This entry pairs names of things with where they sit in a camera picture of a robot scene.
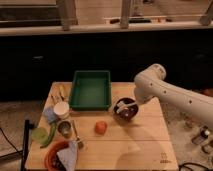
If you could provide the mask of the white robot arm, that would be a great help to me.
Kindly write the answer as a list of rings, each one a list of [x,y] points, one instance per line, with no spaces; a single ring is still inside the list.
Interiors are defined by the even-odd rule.
[[[166,70],[160,64],[153,64],[134,78],[134,94],[139,104],[153,97],[170,103],[182,111],[198,118],[213,130],[213,98],[189,91],[164,81]]]

